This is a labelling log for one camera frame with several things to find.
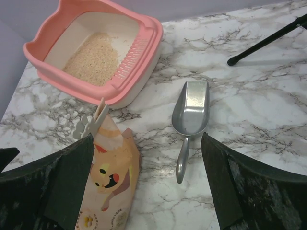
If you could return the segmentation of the peach cat litter bag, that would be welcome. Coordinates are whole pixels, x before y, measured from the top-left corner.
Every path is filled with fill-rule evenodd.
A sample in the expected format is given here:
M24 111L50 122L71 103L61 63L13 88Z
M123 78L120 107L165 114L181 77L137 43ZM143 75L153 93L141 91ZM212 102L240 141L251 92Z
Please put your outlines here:
M75 229L123 230L139 177L141 155L132 130L107 115L94 138L94 157Z

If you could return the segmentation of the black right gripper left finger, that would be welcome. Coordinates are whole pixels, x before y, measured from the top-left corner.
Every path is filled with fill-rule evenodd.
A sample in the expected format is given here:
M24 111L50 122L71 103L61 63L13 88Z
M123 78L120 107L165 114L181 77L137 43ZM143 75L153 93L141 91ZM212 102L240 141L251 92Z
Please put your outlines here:
M19 154L0 150L0 228L75 228L94 154L91 134L66 148L15 169L3 169Z

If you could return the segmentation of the metal litter scoop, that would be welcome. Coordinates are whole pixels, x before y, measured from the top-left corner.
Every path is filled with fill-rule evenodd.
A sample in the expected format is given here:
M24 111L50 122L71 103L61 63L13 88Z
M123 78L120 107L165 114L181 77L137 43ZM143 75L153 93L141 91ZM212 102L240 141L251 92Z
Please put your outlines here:
M174 130L184 137L176 166L178 184L181 184L184 179L189 158L190 141L202 134L209 122L209 102L208 82L189 80L184 83L171 118Z

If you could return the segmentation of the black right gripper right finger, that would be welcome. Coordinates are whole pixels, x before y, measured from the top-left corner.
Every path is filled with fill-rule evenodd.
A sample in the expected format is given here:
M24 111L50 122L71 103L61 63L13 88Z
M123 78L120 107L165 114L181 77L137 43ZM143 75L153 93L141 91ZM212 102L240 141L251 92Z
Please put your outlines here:
M305 230L307 177L239 153L204 133L201 152L219 228Z

